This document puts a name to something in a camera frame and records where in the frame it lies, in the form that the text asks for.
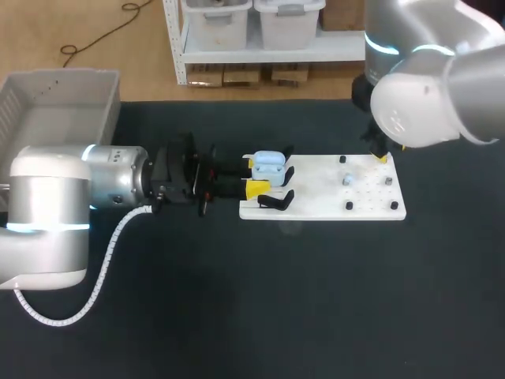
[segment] white storage bin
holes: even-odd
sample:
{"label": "white storage bin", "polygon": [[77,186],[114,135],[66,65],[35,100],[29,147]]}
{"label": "white storage bin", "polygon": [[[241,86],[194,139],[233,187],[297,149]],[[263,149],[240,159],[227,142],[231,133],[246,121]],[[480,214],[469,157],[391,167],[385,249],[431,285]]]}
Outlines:
{"label": "white storage bin", "polygon": [[319,11],[325,0],[254,0],[261,14],[266,50],[304,49],[316,36]]}
{"label": "white storage bin", "polygon": [[182,0],[192,36],[202,51],[245,49],[253,0]]}

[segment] white plastic board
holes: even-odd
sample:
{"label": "white plastic board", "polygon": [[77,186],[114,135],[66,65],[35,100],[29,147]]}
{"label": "white plastic board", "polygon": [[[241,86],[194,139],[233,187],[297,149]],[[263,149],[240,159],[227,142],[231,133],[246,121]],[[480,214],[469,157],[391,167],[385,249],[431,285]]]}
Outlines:
{"label": "white plastic board", "polygon": [[[286,167],[294,166],[294,176],[282,188],[275,187],[269,196],[282,199],[294,190],[294,199],[286,211],[260,208],[256,198],[241,201],[240,217],[244,220],[285,221],[386,221],[404,220],[406,208],[396,174],[395,162],[388,155],[381,163],[372,155],[346,156],[291,156]],[[347,174],[352,176],[343,185]],[[388,186],[386,179],[391,178]],[[397,209],[391,209],[396,201]],[[351,210],[346,209],[353,203]]]}

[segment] black mat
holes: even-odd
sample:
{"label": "black mat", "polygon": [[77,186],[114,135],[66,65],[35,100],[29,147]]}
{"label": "black mat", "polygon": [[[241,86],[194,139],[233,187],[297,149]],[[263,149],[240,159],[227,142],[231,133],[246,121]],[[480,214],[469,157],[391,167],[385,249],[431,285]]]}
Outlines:
{"label": "black mat", "polygon": [[[288,143],[366,153],[349,102],[127,103],[116,144],[190,129],[224,156]],[[0,294],[0,376],[11,378],[503,378],[505,150],[465,141],[396,160],[407,220],[241,221],[166,208],[132,222],[96,307],[64,329]],[[68,317],[89,295],[120,214],[92,220],[85,283],[28,293]]]}

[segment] metal shelf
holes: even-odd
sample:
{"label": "metal shelf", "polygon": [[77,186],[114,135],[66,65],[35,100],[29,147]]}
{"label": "metal shelf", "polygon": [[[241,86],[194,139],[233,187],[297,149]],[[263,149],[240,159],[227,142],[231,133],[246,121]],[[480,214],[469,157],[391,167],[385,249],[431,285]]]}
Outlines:
{"label": "metal shelf", "polygon": [[280,63],[342,62],[365,59],[364,32],[323,32],[319,26],[316,38],[303,50],[268,51],[263,49],[260,17],[249,13],[247,46],[241,51],[201,51],[185,21],[179,26],[178,0],[163,0],[166,26],[179,84],[186,84],[186,63]]}

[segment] yellow part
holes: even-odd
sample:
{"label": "yellow part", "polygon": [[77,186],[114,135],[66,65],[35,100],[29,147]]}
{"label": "yellow part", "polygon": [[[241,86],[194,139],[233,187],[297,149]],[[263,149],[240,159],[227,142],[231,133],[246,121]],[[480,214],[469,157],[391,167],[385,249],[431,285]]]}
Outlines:
{"label": "yellow part", "polygon": [[375,154],[372,154],[372,155],[375,156],[379,160],[379,162],[384,163],[384,164],[387,163],[387,156],[383,156],[382,158],[379,158]]}
{"label": "yellow part", "polygon": [[245,184],[245,198],[251,200],[270,191],[270,188],[270,182],[266,180],[248,180]]}

